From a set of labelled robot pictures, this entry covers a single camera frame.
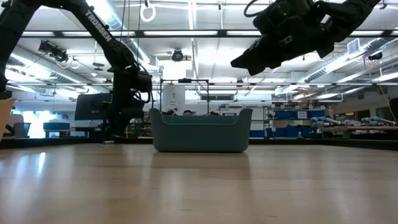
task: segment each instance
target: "ceiling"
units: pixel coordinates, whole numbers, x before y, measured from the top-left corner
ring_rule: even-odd
[[[98,2],[106,2],[106,0],[95,0]],[[243,16],[243,9],[248,0],[222,0],[222,10],[218,9],[217,0],[196,0],[196,11],[193,10],[193,21],[190,21],[190,10],[188,5],[191,0],[174,0],[174,1],[150,1],[155,6],[156,15],[150,22],[144,22],[140,19],[140,1],[126,1],[131,7],[123,8],[122,0],[109,0],[115,13],[122,18],[124,14],[123,24],[129,30],[190,30],[190,29],[249,29],[253,30],[255,27],[252,24],[252,18]],[[388,6],[397,6],[398,1],[385,1]],[[259,11],[265,7],[261,4],[268,4],[268,1],[258,1],[255,3],[253,9],[249,12]],[[101,17],[103,14],[109,13],[110,9],[96,7],[95,12]],[[385,8],[380,10],[375,8],[371,15],[361,25],[359,29],[395,29],[398,27],[398,10]],[[146,18],[151,16],[151,10],[144,11]],[[67,11],[59,9],[50,9],[41,7],[33,16],[26,30],[85,30],[85,28],[78,22],[75,16]],[[77,69],[68,68],[69,71],[89,79],[92,82],[103,82],[107,78],[112,78],[113,74],[106,72],[109,64],[103,56],[103,51],[98,46],[95,50],[95,40],[93,39],[55,39],[55,38],[22,38],[18,46],[30,53],[42,55],[38,51],[40,42],[47,40],[51,44],[67,49],[69,56],[75,57],[80,62]],[[249,78],[250,82],[264,81],[263,78],[278,78],[279,82],[291,82],[297,80],[292,77],[294,74],[307,73],[310,70],[321,67],[328,60],[331,60],[336,55],[346,50],[346,44],[353,39],[346,39],[335,45],[335,50],[332,54],[325,58],[319,58],[316,52],[306,54],[305,57],[295,58],[291,61],[284,62],[277,70],[266,69],[262,74],[255,77],[247,77],[247,71],[238,68],[232,68],[230,61],[241,55],[256,38],[141,38],[134,39],[147,55],[158,56],[164,58],[169,52],[174,49],[181,49],[183,54],[192,56],[192,41],[197,45],[196,60],[198,63],[198,77],[208,78],[213,81],[228,82],[237,78]],[[394,55],[395,51],[389,49],[386,55]],[[52,61],[49,56],[44,56],[45,59]],[[96,72],[98,75],[93,77],[95,72],[93,62],[103,63],[106,66],[104,71]],[[164,60],[159,61],[159,65],[165,64]],[[342,72],[345,75],[352,75],[358,71],[361,66],[362,59],[356,63],[352,63],[336,72]],[[159,79],[158,73],[153,73],[154,79]]]

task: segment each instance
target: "wooden floor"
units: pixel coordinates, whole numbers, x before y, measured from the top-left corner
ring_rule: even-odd
[[[398,152],[250,146],[0,151],[0,223],[398,223]]]

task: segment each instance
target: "computer monitor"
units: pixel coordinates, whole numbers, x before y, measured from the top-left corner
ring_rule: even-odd
[[[110,103],[112,94],[98,93],[90,95],[79,95],[77,98],[75,120],[103,120],[105,119],[106,112],[104,103]]]

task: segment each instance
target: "gray bin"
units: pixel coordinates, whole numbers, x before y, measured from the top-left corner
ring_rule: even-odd
[[[169,116],[150,110],[159,152],[243,152],[248,148],[252,109],[239,116]]]

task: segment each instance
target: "wall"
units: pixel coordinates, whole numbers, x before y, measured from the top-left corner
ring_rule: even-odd
[[[347,113],[354,111],[370,110],[371,116],[376,116],[376,109],[386,107],[389,105],[390,98],[398,97],[398,87],[389,87],[388,93],[386,94],[387,101],[384,96],[380,95],[376,91],[367,91],[364,93],[365,98],[363,100],[358,99],[358,94],[346,98],[345,102],[338,103],[332,106],[333,113]]]

